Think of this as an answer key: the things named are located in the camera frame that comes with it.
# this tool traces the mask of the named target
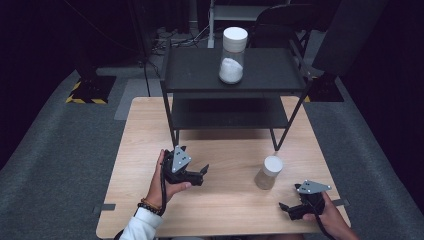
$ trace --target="person's arm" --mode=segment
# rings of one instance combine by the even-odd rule
[[[325,201],[323,213],[319,216],[325,230],[337,240],[358,240],[356,233],[346,224],[337,207],[326,192],[322,193]],[[316,221],[314,214],[305,214],[303,220]]]
[[[164,150],[161,150],[158,161],[156,163],[156,170],[153,174],[150,183],[149,193],[146,198],[141,201],[148,205],[147,208],[139,207],[134,217],[131,218],[128,225],[125,227],[120,240],[133,240],[133,239],[153,239],[156,234],[156,228],[162,224],[162,218],[157,215],[155,210],[162,207],[162,189],[160,184],[160,171],[163,158],[165,156]],[[183,182],[178,184],[166,184],[167,202],[171,200],[172,196],[178,192],[184,191],[191,187],[191,183]]]

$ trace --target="metal plate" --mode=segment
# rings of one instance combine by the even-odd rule
[[[186,166],[191,162],[191,157],[184,152],[180,146],[175,146],[174,149],[174,160],[172,162],[172,172],[177,172],[182,167]]]
[[[331,190],[330,185],[324,185],[324,184],[313,182],[310,180],[305,180],[303,184],[297,189],[299,193],[303,193],[303,194],[314,194],[318,192],[324,192],[327,190]]]

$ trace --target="white lid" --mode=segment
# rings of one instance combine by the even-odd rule
[[[275,177],[283,169],[283,161],[277,156],[269,156],[264,161],[264,173],[270,177]]]
[[[247,31],[239,27],[224,30],[223,46],[229,52],[242,52],[246,48]]]

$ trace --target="gray carpet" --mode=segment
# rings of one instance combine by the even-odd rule
[[[66,104],[79,78],[71,74],[0,172],[0,239],[97,239],[93,209],[103,203],[130,100],[146,95],[137,66],[98,74],[117,76],[109,104]],[[160,96],[154,75],[148,70],[150,90]],[[304,106],[337,188],[351,204],[353,229],[362,239],[424,239],[422,214],[337,83],[345,102]]]

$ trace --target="white sleeve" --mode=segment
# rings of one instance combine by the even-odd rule
[[[144,208],[138,208],[134,217],[125,227],[120,240],[152,240],[156,228],[163,222],[158,215]]]

